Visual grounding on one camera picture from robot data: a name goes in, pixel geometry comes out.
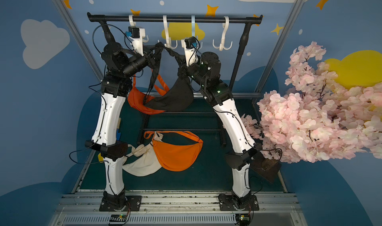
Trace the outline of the black sling bag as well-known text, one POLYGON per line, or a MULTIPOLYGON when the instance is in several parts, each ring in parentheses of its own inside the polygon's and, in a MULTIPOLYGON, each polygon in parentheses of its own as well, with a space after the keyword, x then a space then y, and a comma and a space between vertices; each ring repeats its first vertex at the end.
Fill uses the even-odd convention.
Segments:
MULTIPOLYGON (((167 51, 170 56, 174 57, 178 63, 178 66, 186 65, 186 58, 184 55, 180 55, 170 48, 166 48, 163 43, 157 43, 150 48, 151 51, 155 52, 160 60, 162 58, 162 51, 167 51)), ((159 75, 160 66, 157 68, 152 68, 152 76, 150 78, 149 88, 144 97, 144 106, 155 109, 164 110, 170 112, 181 112, 184 111, 194 100, 193 90, 191 88, 191 82, 189 78, 180 79, 177 78, 173 87, 162 97, 154 98, 149 100, 150 92, 155 85, 155 81, 159 75)))

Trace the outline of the red-orange sling bag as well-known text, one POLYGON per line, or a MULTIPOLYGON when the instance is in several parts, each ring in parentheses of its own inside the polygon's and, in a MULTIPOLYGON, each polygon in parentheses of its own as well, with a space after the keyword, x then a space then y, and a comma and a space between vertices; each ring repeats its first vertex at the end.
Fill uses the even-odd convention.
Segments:
MULTIPOLYGON (((160 75, 158 75, 157 80, 161 84, 162 88, 158 87, 156 84, 154 85, 154 87, 161 96, 164 96, 170 89, 166 85, 166 83, 163 81, 163 79, 160 75)), ((127 98, 129 105, 132 108, 139 110, 140 112, 142 112, 144 114, 148 114, 148 115, 161 114, 161 113, 165 112, 164 110, 155 110, 155 109, 151 109, 151 108, 144 106, 143 100, 144 100, 145 96, 146 95, 144 93, 142 93, 141 91, 139 91, 136 88, 136 76, 134 76, 133 77, 132 90, 129 93, 128 98, 127 98)))

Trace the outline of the orange crescent bag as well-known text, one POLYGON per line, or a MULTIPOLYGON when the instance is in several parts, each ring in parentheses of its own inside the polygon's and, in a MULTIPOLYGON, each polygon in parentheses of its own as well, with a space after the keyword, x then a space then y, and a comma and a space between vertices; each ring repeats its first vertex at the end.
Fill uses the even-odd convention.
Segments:
POLYGON ((180 172, 190 168, 198 158, 203 140, 190 131, 146 131, 145 139, 151 139, 160 165, 169 171, 180 172), (164 134, 174 133, 194 141, 193 145, 173 145, 159 140, 164 134))

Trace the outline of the cream crescent bag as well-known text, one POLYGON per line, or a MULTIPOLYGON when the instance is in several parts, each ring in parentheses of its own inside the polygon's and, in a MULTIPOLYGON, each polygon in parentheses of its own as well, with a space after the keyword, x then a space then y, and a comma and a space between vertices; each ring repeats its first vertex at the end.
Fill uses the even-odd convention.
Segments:
POLYGON ((129 144, 128 147, 131 148, 131 152, 124 156, 124 163, 132 156, 138 157, 138 159, 132 163, 124 164, 122 169, 138 177, 148 176, 160 170, 162 166, 154 151, 153 143, 154 140, 162 142, 162 138, 163 134, 154 132, 153 140, 147 145, 141 144, 138 147, 134 147, 129 144))

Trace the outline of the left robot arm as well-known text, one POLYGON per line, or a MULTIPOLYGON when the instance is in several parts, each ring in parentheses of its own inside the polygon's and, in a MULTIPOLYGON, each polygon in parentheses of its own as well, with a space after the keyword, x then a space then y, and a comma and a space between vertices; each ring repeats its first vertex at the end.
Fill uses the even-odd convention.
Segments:
POLYGON ((160 64, 161 44, 143 47, 143 52, 122 48, 110 42, 101 53, 107 73, 101 83, 101 106, 96 130, 85 145, 100 152, 105 165, 106 187, 99 210, 101 212, 127 211, 122 165, 128 144, 116 139, 118 119, 122 107, 132 90, 132 77, 145 67, 160 64))

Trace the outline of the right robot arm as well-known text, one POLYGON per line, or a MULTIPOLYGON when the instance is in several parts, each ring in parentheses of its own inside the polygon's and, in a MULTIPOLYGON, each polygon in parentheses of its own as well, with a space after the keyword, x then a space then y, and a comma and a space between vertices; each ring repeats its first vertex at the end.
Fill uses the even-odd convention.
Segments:
POLYGON ((202 96, 220 118, 231 140, 233 150, 226 154, 226 161, 232 169, 232 201, 235 208, 244 209, 252 200, 249 168, 258 152, 256 143, 239 116, 229 86, 220 79, 218 55, 205 52, 198 56, 196 50, 191 50, 183 57, 185 61, 178 75, 189 77, 201 87, 202 96))

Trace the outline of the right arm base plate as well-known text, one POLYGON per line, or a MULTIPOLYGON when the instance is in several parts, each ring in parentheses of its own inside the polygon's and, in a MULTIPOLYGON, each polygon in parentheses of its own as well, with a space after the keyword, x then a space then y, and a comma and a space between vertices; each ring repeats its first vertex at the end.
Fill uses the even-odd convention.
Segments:
POLYGON ((219 208, 221 211, 258 211, 259 203, 257 197, 252 194, 247 194, 244 197, 237 197, 235 194, 218 195, 219 208))

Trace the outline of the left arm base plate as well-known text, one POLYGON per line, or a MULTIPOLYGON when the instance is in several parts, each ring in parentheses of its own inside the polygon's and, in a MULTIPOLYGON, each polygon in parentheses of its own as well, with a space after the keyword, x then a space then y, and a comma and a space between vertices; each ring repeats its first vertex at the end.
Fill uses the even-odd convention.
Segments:
POLYGON ((121 196, 107 199, 103 197, 99 207, 100 212, 138 212, 140 210, 142 196, 121 196))

